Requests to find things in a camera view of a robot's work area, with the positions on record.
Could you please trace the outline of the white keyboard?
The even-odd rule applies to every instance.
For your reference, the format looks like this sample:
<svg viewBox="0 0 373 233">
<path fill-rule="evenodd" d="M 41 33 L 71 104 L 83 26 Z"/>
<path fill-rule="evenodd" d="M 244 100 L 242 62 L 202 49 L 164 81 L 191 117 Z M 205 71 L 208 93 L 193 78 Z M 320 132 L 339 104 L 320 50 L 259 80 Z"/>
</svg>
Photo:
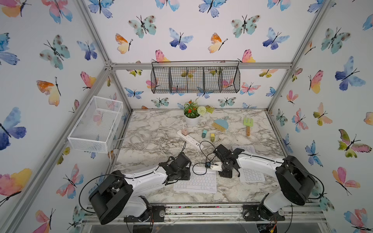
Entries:
<svg viewBox="0 0 373 233">
<path fill-rule="evenodd" d="M 254 146 L 247 145 L 247 146 L 233 146 L 232 150 L 235 149 L 243 149 L 245 153 L 253 153 L 256 154 Z M 262 172 L 253 170 L 253 169 L 244 169 L 240 168 L 240 181 L 242 183 L 262 183 L 265 182 L 265 176 Z"/>
<path fill-rule="evenodd" d="M 217 173 L 203 167 L 190 169 L 188 181 L 178 181 L 173 185 L 174 191 L 193 193 L 217 193 Z"/>
</svg>

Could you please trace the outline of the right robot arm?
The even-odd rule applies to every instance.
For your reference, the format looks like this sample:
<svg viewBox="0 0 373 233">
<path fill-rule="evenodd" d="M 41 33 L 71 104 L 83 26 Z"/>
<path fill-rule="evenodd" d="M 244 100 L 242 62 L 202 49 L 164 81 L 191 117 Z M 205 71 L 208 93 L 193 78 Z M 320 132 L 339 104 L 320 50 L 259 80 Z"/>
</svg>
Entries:
<svg viewBox="0 0 373 233">
<path fill-rule="evenodd" d="M 246 153 L 240 148 L 231 151 L 224 145 L 219 145 L 214 154 L 222 162 L 220 172 L 226 173 L 227 176 L 232 175 L 232 170 L 251 169 L 277 179 L 279 188 L 266 195 L 258 205 L 261 216 L 272 216 L 291 204 L 305 205 L 316 185 L 313 176 L 294 156 L 287 156 L 284 159 L 262 157 Z"/>
</svg>

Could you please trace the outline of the white power strip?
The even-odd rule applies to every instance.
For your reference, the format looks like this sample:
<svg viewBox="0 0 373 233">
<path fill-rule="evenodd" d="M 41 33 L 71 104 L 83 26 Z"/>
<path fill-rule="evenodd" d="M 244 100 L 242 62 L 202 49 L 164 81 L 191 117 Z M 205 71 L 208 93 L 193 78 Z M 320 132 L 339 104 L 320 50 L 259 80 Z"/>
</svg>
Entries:
<svg viewBox="0 0 373 233">
<path fill-rule="evenodd" d="M 186 141 L 186 142 L 188 142 L 189 144 L 191 144 L 192 146 L 194 146 L 196 149 L 203 149 L 204 148 L 204 146 L 203 145 L 201 145 L 201 143 L 199 142 L 199 141 L 197 141 L 197 140 L 195 140 L 194 138 L 192 138 L 191 136 L 189 136 L 189 135 L 184 135 L 183 133 L 182 133 L 182 131 L 181 130 L 179 130 L 178 132 L 177 132 L 177 134 L 184 140 L 184 141 Z"/>
</svg>

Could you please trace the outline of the pink USB charger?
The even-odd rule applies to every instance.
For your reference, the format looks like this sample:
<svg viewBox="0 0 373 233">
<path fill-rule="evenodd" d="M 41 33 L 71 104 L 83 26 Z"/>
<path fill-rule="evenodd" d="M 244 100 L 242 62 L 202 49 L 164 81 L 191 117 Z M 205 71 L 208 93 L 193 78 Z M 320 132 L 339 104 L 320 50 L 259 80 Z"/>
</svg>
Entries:
<svg viewBox="0 0 373 233">
<path fill-rule="evenodd" d="M 184 136 L 187 136 L 187 135 L 189 134 L 189 132 L 188 132 L 187 129 L 182 129 L 182 130 L 181 130 L 181 133 L 182 133 L 182 135 L 184 135 Z"/>
</svg>

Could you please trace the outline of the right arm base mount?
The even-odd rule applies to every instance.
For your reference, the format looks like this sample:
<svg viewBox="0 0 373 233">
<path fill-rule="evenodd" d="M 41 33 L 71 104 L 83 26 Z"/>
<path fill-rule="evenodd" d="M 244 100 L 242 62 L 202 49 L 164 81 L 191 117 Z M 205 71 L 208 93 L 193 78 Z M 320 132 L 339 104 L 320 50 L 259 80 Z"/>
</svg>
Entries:
<svg viewBox="0 0 373 233">
<path fill-rule="evenodd" d="M 265 221 L 265 220 L 278 220 L 285 221 L 284 214 L 277 212 L 271 212 L 264 205 L 265 198 L 257 204 L 245 204 L 243 205 L 242 216 L 245 221 Z"/>
</svg>

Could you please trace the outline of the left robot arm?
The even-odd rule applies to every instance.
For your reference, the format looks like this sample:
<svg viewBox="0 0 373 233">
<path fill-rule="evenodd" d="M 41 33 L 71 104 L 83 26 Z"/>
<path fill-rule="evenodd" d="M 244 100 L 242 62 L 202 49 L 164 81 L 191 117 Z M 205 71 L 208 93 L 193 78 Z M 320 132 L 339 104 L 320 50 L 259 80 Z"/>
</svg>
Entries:
<svg viewBox="0 0 373 233">
<path fill-rule="evenodd" d="M 145 222 L 154 216 L 146 195 L 190 179 L 191 160 L 183 153 L 169 157 L 157 166 L 122 174 L 116 170 L 105 175 L 103 182 L 89 195 L 100 223 L 106 225 L 120 215 L 132 222 Z"/>
</svg>

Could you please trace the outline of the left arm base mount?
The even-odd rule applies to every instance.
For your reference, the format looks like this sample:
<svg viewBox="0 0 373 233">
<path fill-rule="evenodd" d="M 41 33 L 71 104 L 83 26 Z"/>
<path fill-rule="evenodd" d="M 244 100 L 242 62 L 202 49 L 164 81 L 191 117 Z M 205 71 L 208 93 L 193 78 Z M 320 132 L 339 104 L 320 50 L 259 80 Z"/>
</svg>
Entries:
<svg viewBox="0 0 373 233">
<path fill-rule="evenodd" d="M 145 212 L 138 217 L 134 215 L 125 215 L 124 222 L 163 222 L 165 215 L 166 208 L 164 205 L 152 205 L 151 207 L 147 207 Z"/>
</svg>

